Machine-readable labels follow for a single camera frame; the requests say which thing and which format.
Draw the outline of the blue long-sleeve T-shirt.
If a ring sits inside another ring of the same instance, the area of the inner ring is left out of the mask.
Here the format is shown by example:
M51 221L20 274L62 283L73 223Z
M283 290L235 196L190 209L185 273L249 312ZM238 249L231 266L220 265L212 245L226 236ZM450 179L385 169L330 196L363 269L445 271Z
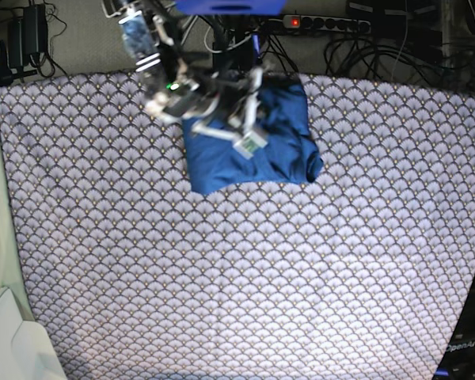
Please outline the blue long-sleeve T-shirt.
M232 184L272 181L313 183L323 161L308 124L307 96L299 78L271 76L259 92L265 117L258 124L267 145L250 159L232 143L192 132L194 119L182 122L188 177L193 192L208 195Z

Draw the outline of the black power adapter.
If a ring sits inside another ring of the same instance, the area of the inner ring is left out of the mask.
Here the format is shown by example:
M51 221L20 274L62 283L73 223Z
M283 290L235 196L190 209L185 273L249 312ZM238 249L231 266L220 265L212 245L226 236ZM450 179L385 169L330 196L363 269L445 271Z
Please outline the black power adapter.
M48 23L45 4L31 4L7 25L9 66L22 69L39 67L41 55L48 52Z

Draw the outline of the white plastic bin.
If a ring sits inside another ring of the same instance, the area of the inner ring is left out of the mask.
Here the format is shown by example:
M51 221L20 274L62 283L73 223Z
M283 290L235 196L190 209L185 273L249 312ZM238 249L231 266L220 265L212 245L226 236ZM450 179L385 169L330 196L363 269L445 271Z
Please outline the white plastic bin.
M45 328L21 316L13 292L0 290L0 379L65 379Z

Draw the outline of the fan-patterned tablecloth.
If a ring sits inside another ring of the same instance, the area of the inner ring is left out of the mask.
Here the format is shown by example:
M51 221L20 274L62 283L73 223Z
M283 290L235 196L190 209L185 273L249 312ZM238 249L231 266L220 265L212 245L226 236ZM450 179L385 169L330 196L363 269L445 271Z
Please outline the fan-patterned tablecloth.
M0 89L28 303L70 379L429 379L475 275L475 99L304 75L311 184L208 196L133 74Z

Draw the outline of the white power strip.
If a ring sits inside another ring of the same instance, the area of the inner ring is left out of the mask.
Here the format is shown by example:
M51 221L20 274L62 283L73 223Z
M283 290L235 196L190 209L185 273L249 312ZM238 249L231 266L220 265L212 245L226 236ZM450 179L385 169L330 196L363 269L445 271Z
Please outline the white power strip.
M369 21L347 18L321 17L286 14L282 16L286 29L303 32L349 32L370 34L372 26Z

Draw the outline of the blue box overhead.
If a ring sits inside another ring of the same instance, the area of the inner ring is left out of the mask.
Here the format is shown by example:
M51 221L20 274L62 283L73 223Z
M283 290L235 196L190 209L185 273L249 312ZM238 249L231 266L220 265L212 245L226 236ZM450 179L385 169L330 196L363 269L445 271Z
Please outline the blue box overhead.
M278 15L286 0L179 0L177 8L188 15Z

